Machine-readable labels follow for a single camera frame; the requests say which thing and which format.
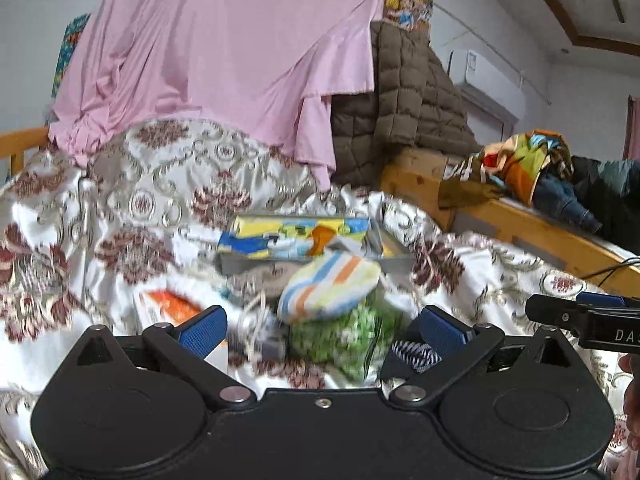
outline patterned comforter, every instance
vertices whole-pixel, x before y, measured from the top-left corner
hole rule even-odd
[[[134,297],[168,280],[223,283],[219,229],[240,210],[376,218],[415,252],[417,299],[468,323],[525,335],[534,293],[573,298],[595,290],[540,259],[475,234],[442,234],[422,211],[365,190],[316,192],[310,170],[209,121],[150,121],[108,142],[85,169],[41,150],[0,191],[0,479],[46,471],[30,432],[38,394],[91,324],[139,333]],[[618,424],[605,466],[626,448],[617,355],[578,349],[612,403]],[[344,387],[334,370],[303,362],[230,359],[230,373],[268,386]]]

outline blue gripper pad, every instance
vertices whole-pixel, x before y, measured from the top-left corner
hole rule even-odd
[[[226,337],[226,312],[219,305],[210,306],[175,329],[181,346],[204,359]]]
[[[608,294],[598,294],[596,292],[581,292],[576,296],[575,301],[595,307],[626,307],[625,298],[621,296],[609,296]]]
[[[462,348],[473,337],[473,329],[434,305],[427,305],[417,317],[422,340],[441,358]]]

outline striped cloth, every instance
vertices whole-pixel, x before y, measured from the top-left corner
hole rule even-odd
[[[353,310],[376,287],[380,265],[348,253],[317,258],[285,287],[278,317],[285,323],[329,319]]]

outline green plastic bag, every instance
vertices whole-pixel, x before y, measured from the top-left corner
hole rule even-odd
[[[365,381],[382,367],[402,317],[395,309],[369,306],[375,297],[370,294],[335,319],[293,324],[290,348],[311,362],[334,364],[354,381]]]

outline screw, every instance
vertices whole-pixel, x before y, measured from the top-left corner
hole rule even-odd
[[[318,399],[316,400],[316,406],[318,408],[330,408],[332,405],[331,399]]]
[[[427,392],[420,386],[403,385],[396,389],[396,396],[405,402],[418,402],[427,396]]]
[[[245,402],[251,397],[251,390],[244,386],[227,386],[220,391],[220,399],[233,404]]]

